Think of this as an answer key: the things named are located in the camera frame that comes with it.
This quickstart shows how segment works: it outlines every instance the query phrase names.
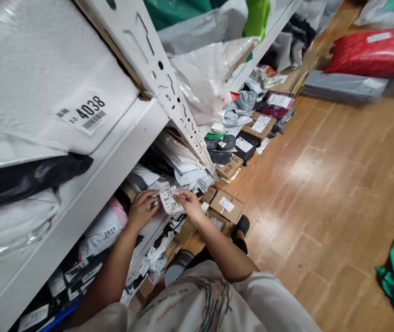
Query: green plastic bag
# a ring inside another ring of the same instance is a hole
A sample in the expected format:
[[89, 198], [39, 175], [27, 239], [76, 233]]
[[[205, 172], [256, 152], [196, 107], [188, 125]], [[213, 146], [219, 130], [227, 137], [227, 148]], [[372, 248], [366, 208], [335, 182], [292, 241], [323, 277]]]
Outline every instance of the green plastic bag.
[[248, 19], [246, 20], [243, 32], [246, 36], [259, 36], [263, 38], [266, 32], [269, 10], [271, 4], [269, 0], [246, 0], [248, 5]]
[[144, 2], [157, 31], [213, 10], [211, 0], [144, 0]]

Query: person's right hand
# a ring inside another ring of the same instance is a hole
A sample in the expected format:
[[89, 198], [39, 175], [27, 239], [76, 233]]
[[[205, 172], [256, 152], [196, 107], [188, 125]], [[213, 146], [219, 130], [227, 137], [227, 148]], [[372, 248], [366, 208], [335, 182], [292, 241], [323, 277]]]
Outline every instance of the person's right hand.
[[191, 218], [192, 222], [196, 223], [206, 219], [206, 215], [200, 207], [198, 198], [192, 191], [182, 189], [179, 190], [178, 195], [174, 195], [173, 197], [176, 202], [183, 206], [185, 213]]

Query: person's left hand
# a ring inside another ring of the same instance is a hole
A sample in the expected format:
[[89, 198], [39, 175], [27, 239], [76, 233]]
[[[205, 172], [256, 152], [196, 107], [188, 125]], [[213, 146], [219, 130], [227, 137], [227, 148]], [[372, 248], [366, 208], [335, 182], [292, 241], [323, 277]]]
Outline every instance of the person's left hand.
[[[137, 194], [129, 210], [128, 223], [125, 229], [133, 231], [137, 235], [140, 233], [160, 208], [160, 198], [151, 197], [156, 193], [158, 193], [158, 190], [144, 190]], [[154, 202], [159, 203], [156, 206], [151, 206]]]

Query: barcode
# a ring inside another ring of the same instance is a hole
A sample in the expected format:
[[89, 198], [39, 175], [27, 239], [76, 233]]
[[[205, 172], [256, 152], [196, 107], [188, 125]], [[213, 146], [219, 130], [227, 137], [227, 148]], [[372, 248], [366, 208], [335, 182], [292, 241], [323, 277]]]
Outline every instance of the barcode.
[[90, 120], [88, 120], [87, 123], [83, 125], [85, 129], [91, 128], [93, 125], [95, 125], [101, 118], [103, 118], [106, 115], [104, 111], [100, 111], [96, 115], [94, 115]]

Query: red plastic bag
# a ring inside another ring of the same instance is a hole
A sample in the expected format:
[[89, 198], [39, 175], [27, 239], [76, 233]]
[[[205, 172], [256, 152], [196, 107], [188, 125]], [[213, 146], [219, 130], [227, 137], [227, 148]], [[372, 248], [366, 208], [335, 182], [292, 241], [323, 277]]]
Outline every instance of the red plastic bag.
[[325, 72], [394, 76], [394, 30], [360, 32], [343, 36], [334, 43], [331, 65]]

